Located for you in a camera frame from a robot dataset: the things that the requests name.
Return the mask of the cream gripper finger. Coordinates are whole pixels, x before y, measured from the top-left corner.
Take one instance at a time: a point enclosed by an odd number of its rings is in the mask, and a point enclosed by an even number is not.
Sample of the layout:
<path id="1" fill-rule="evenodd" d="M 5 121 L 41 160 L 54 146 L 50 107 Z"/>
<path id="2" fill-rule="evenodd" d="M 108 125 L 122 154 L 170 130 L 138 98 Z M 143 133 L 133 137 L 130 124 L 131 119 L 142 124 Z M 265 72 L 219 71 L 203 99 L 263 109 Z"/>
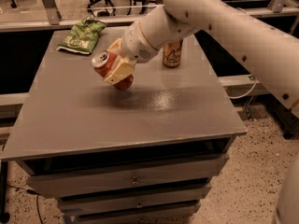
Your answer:
<path id="1" fill-rule="evenodd" d="M 107 51 L 115 55 L 121 55 L 121 42 L 121 38 L 116 39 L 107 49 Z"/>
<path id="2" fill-rule="evenodd" d="M 110 85 L 115 85 L 129 77 L 135 71 L 136 60 L 128 57 L 117 56 L 108 73 L 104 76 L 104 81 Z"/>

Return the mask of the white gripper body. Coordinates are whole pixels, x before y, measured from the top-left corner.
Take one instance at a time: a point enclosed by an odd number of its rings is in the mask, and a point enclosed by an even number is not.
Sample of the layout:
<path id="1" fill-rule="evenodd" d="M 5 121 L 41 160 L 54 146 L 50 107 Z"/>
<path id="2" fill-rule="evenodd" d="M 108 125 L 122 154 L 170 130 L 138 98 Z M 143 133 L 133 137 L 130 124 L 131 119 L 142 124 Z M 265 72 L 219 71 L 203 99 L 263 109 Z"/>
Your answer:
<path id="1" fill-rule="evenodd" d="M 159 50 L 147 41 L 141 29 L 141 22 L 136 21 L 122 36 L 121 52 L 124 57 L 134 59 L 138 63 L 147 63 L 158 54 Z"/>

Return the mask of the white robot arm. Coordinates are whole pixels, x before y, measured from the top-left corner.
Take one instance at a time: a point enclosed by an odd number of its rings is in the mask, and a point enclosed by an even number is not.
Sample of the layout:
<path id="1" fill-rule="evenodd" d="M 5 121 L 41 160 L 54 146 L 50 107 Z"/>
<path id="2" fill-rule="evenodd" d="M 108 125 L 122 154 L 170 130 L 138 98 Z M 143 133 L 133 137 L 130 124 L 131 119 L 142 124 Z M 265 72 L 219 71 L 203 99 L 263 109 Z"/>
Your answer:
<path id="1" fill-rule="evenodd" d="M 299 117 L 299 39 L 221 0 L 162 0 L 109 48 L 120 59 L 105 76 L 111 85 L 160 48 L 204 30 L 288 110 Z"/>

